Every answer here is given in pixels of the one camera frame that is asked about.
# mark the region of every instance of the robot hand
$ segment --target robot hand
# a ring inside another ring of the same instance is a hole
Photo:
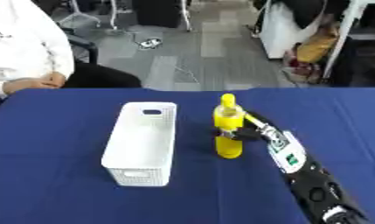
[[[219,134],[240,141],[267,142],[300,208],[312,224],[366,224],[365,215],[338,182],[289,131],[281,131],[261,115],[246,112],[244,127]]]

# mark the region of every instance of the white shirt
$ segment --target white shirt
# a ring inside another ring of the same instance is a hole
[[[31,0],[0,0],[0,96],[3,83],[74,70],[63,31]]]

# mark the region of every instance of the office chair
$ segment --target office chair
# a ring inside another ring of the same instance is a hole
[[[41,9],[43,10],[48,16],[51,16],[52,13],[60,7],[62,4],[65,5],[65,7],[69,7],[67,0],[33,0],[33,2]],[[81,49],[84,49],[88,52],[88,62],[90,64],[97,64],[98,58],[99,58],[99,49],[97,45],[89,40],[86,40],[82,37],[79,37],[75,35],[74,29],[61,27],[60,24],[58,24],[59,27],[65,32],[70,44],[72,46],[77,46]]]

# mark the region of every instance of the person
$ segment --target person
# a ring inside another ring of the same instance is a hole
[[[31,0],[0,1],[0,98],[27,88],[139,88],[134,75],[75,63],[63,31]]]

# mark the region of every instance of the blue tablecloth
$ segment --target blue tablecloth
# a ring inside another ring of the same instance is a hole
[[[219,92],[25,90],[0,107],[0,224],[303,224],[264,143],[216,156]],[[253,89],[240,105],[292,130],[375,223],[375,89]],[[101,155],[126,102],[178,104],[170,183],[120,187]]]

